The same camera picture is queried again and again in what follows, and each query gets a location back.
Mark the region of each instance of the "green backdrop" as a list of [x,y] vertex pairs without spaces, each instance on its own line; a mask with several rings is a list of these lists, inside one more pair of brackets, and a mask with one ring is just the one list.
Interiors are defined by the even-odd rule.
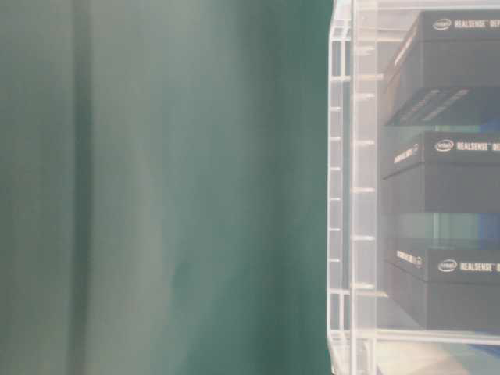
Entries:
[[0,373],[329,373],[330,0],[4,0]]

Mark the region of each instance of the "green curtain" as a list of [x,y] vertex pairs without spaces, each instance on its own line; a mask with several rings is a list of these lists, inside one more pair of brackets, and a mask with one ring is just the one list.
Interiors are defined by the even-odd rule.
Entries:
[[0,10],[0,373],[329,373],[331,1]]

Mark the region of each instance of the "clear plastic container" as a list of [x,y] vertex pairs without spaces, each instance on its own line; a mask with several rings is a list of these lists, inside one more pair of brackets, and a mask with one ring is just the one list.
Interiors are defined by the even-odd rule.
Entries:
[[332,370],[500,373],[500,2],[338,0],[329,43]]

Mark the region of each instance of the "black box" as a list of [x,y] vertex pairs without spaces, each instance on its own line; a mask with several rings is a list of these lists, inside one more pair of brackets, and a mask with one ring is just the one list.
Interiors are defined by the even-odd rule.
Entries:
[[498,285],[426,282],[385,264],[387,294],[423,329],[500,334]]
[[383,125],[479,125],[500,116],[500,10],[422,11],[384,72]]
[[495,242],[391,238],[385,259],[426,282],[500,284],[500,244]]
[[385,212],[500,212],[500,134],[424,132],[382,152]]

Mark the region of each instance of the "intel logo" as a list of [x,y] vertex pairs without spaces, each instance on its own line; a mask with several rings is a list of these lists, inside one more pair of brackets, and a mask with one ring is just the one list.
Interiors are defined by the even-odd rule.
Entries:
[[451,141],[449,139],[443,139],[442,141],[439,141],[434,148],[436,148],[436,151],[439,152],[448,152],[451,151],[455,147],[455,142]]
[[449,18],[441,18],[434,22],[434,29],[437,31],[445,31],[452,26],[452,21]]
[[456,260],[447,259],[439,263],[438,268],[441,272],[453,272],[458,266],[459,264],[456,262]]

